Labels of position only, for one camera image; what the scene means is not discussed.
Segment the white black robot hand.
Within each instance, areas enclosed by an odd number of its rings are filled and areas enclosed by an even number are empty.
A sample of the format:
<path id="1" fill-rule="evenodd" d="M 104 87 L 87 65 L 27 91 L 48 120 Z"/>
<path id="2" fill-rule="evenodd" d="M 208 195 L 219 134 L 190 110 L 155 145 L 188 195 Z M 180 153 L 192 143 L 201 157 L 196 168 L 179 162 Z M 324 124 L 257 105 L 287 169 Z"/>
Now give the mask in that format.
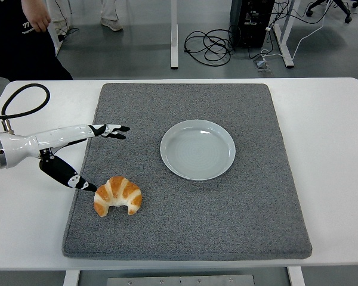
<path id="1" fill-rule="evenodd" d="M 1 132 L 0 168 L 14 167 L 28 157 L 38 158 L 40 159 L 39 168 L 57 182 L 70 188 L 94 192 L 97 187 L 87 182 L 70 164 L 55 153 L 64 147 L 95 136 L 125 139 L 122 132 L 127 131 L 129 127 L 126 126 L 103 124 L 69 126 L 29 136 Z"/>

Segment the person's hand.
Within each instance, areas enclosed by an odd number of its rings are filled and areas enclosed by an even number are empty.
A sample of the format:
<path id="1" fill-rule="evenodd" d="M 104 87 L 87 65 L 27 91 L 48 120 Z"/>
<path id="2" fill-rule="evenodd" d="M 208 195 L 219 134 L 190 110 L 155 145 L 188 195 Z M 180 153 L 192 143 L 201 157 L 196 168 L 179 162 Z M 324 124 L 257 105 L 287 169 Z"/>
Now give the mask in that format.
<path id="1" fill-rule="evenodd" d="M 38 9 L 28 11 L 26 13 L 26 17 L 30 25 L 37 32 L 46 32 L 51 21 L 48 11 L 43 8 L 41 10 Z"/>

